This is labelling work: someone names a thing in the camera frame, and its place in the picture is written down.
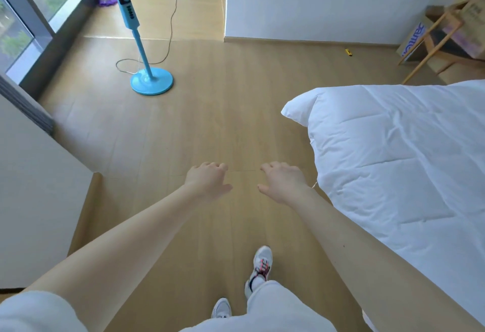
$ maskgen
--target fan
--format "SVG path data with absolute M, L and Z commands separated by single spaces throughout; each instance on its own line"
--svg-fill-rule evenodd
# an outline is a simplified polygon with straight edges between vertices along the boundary
M 165 93 L 169 90 L 173 83 L 174 78 L 168 71 L 158 68 L 150 67 L 147 55 L 143 49 L 142 39 L 138 32 L 140 22 L 136 17 L 135 10 L 131 3 L 131 0 L 118 0 L 123 20 L 128 29 L 131 29 L 133 37 L 135 38 L 136 45 L 140 51 L 140 56 L 145 65 L 145 69 L 139 70 L 131 77 L 131 88 L 144 96 L 156 96 Z

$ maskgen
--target white sock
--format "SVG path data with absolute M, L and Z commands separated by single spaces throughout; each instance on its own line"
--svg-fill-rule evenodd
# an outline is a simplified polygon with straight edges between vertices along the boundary
M 255 292 L 256 289 L 265 282 L 266 280 L 262 275 L 257 275 L 256 278 L 253 280 L 253 283 L 251 284 L 251 288 L 253 289 L 253 292 Z

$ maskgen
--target power cord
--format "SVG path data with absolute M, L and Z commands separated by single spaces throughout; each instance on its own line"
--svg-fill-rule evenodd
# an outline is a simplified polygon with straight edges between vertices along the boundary
M 163 58 L 161 61 L 159 61 L 159 62 L 149 62 L 149 65 L 158 65 L 158 64 L 160 64 L 160 63 L 164 62 L 164 61 L 167 59 L 167 57 L 168 57 L 168 55 L 169 55 L 169 53 L 170 53 L 170 45 L 172 44 L 172 37 L 173 37 L 173 35 L 174 35 L 174 28 L 173 28 L 173 25 L 172 25 L 172 20 L 173 20 L 173 18 L 174 18 L 175 13 L 177 12 L 177 3 L 178 3 L 178 1 L 179 1 L 179 0 L 175 0 L 175 10 L 173 11 L 172 16 L 170 17 L 170 39 L 168 40 L 168 49 L 167 49 L 167 54 L 165 55 L 165 57 L 164 57 L 164 58 Z M 116 68 L 118 69 L 118 71 L 121 71 L 122 73 L 132 74 L 132 75 L 136 74 L 136 73 L 131 73 L 130 71 L 124 71 L 124 70 L 121 70 L 121 69 L 118 67 L 118 64 L 119 64 L 121 61 L 128 61 L 128 60 L 129 60 L 129 61 L 138 61 L 138 71 L 140 71 L 140 55 L 138 55 L 138 60 L 136 60 L 136 59 L 120 59 L 120 60 L 118 60 L 118 61 L 116 62 L 116 64 L 115 64 L 115 66 L 116 66 Z

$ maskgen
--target wooden chair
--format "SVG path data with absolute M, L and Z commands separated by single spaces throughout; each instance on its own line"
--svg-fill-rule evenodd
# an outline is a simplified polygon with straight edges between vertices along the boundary
M 448 24 L 452 26 L 452 30 L 448 34 L 439 29 L 440 23 L 445 19 Z M 471 58 L 451 39 L 452 35 L 461 28 L 462 25 L 463 21 L 457 15 L 456 7 L 446 9 L 443 15 L 441 15 L 440 18 L 416 41 L 414 46 L 412 46 L 399 61 L 398 65 L 400 65 L 411 52 L 416 49 L 416 47 L 424 42 L 428 54 L 404 79 L 403 84 L 406 84 L 409 79 L 413 77 L 415 73 L 418 72 L 419 69 L 421 69 L 421 67 L 423 67 L 433 56 L 446 61 L 446 64 L 437 71 L 437 75 L 447 70 L 455 63 L 461 63 L 472 67 L 485 66 L 485 61 Z

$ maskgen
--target bed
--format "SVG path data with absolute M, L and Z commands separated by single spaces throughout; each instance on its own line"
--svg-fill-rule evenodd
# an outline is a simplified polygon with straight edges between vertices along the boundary
M 317 88 L 282 114 L 333 205 L 485 325 L 485 80 Z

